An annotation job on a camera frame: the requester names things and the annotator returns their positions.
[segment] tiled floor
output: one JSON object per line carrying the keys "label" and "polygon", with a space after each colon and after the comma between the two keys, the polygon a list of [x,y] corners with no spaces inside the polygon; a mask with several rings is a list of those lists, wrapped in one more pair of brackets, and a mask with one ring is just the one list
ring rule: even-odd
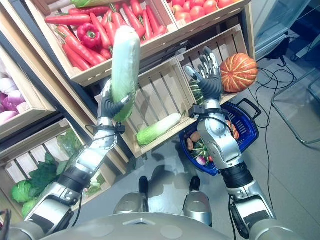
{"label": "tiled floor", "polygon": [[[295,64],[288,58],[286,62],[298,78],[309,70],[308,66],[299,62]],[[278,60],[264,59],[258,65],[274,72],[280,69],[278,63],[280,63]],[[291,81],[287,73],[279,72],[277,76],[280,81]],[[315,103],[303,87],[312,79],[315,79],[314,75],[306,78],[301,84],[296,84],[295,88],[279,97],[280,108],[298,132],[308,139],[320,137],[320,114],[316,114],[319,113],[320,105]],[[263,74],[259,74],[258,80],[261,83],[267,81]],[[259,86],[259,83],[256,83],[250,89],[255,93]],[[260,104],[268,110],[273,93],[274,90],[263,87],[258,92]],[[254,101],[246,90],[232,102],[237,103],[242,98]],[[270,189],[275,213],[279,220],[306,240],[318,240],[320,239],[320,143],[309,147],[299,143],[274,109],[271,111],[270,120],[267,143],[270,153]],[[256,123],[264,126],[266,121],[266,115],[262,114]],[[259,129],[259,132],[259,139],[243,153],[243,157],[265,195],[268,195],[266,131]],[[144,158],[137,159],[136,170],[119,179],[111,189],[84,205],[79,224],[111,215],[124,194],[138,190],[138,180],[143,175],[150,181],[150,211],[180,214],[189,191],[190,180],[195,174],[201,179],[200,190],[210,199],[213,227],[232,237],[228,194],[223,179],[219,175],[212,177],[196,170],[184,156],[177,136],[165,145],[148,152]]]}

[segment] vegetable in basket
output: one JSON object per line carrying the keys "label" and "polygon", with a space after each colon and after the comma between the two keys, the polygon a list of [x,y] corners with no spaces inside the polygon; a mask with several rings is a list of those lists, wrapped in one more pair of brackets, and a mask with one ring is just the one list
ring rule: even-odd
{"label": "vegetable in basket", "polygon": [[152,143],[158,137],[165,134],[168,130],[177,125],[181,120],[181,115],[179,113],[173,113],[164,119],[158,121],[157,123],[148,126],[136,135],[139,145],[147,145]]}
{"label": "vegetable in basket", "polygon": [[91,23],[85,23],[79,26],[76,30],[76,34],[80,42],[90,49],[100,47],[102,44],[100,32],[96,26]]}

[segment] pumpkin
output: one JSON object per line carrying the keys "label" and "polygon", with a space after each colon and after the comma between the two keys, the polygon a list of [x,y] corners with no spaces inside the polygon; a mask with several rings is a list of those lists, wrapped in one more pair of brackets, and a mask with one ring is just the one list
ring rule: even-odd
{"label": "pumpkin", "polygon": [[220,71],[223,89],[229,93],[247,89],[255,82],[258,74],[256,61],[244,53],[228,57],[221,64]]}

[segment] wooden slat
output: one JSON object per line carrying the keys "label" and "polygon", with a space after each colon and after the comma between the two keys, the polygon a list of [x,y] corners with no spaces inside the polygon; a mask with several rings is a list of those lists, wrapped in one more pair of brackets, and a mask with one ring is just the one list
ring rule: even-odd
{"label": "wooden slat", "polygon": [[32,149],[30,152],[37,162],[45,162],[45,155],[47,151],[42,145]]}
{"label": "wooden slat", "polygon": [[9,176],[15,183],[26,180],[25,176],[20,171],[20,169],[18,168],[17,164],[14,161],[9,163],[9,165],[6,166],[5,170],[6,170],[6,173],[4,174],[7,174],[7,175],[9,174]]}
{"label": "wooden slat", "polygon": [[0,189],[6,196],[7,200],[11,203],[12,207],[16,210],[16,212],[21,215],[22,207],[12,199],[11,195],[11,189],[15,185],[15,182],[9,177],[8,173],[3,167],[0,167],[0,176]]}
{"label": "wooden slat", "polygon": [[37,170],[38,167],[35,164],[34,160],[31,158],[31,156],[26,153],[20,157],[17,157],[16,161],[19,163],[23,171],[27,174],[27,176],[30,178],[29,173]]}
{"label": "wooden slat", "polygon": [[58,146],[56,137],[47,141],[44,145],[57,161],[61,162],[69,160],[69,157],[63,151],[61,151],[60,147]]}

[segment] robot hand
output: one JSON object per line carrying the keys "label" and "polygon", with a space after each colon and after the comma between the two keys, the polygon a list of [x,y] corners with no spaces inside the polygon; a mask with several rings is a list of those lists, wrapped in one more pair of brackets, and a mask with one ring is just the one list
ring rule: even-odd
{"label": "robot hand", "polygon": [[203,93],[204,100],[214,99],[219,101],[223,86],[216,56],[209,47],[205,46],[203,54],[200,55],[200,60],[202,65],[199,64],[198,66],[199,72],[191,66],[186,66],[184,71],[196,81]]}

